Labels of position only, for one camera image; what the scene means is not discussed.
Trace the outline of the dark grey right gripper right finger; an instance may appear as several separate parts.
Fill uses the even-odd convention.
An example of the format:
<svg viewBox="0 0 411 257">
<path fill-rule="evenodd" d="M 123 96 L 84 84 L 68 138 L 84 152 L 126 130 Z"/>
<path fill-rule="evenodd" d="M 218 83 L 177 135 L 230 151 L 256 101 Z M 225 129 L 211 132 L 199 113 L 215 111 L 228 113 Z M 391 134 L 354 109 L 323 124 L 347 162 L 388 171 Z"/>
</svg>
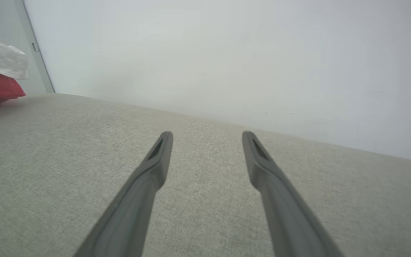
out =
<svg viewBox="0 0 411 257">
<path fill-rule="evenodd" d="M 242 143 L 251 184 L 260 192 L 276 257 L 342 257 L 284 172 L 257 136 L 244 131 Z"/>
</svg>

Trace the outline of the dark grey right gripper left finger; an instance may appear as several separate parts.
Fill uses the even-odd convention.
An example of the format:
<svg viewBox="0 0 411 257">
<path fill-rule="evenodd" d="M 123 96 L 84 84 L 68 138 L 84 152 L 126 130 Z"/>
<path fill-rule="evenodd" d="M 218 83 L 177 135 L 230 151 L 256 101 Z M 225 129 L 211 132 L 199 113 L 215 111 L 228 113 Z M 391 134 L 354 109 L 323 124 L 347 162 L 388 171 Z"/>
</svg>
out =
<svg viewBox="0 0 411 257">
<path fill-rule="evenodd" d="M 76 257 L 140 257 L 155 195 L 164 185 L 173 134 L 161 133 L 75 253 Z"/>
</svg>

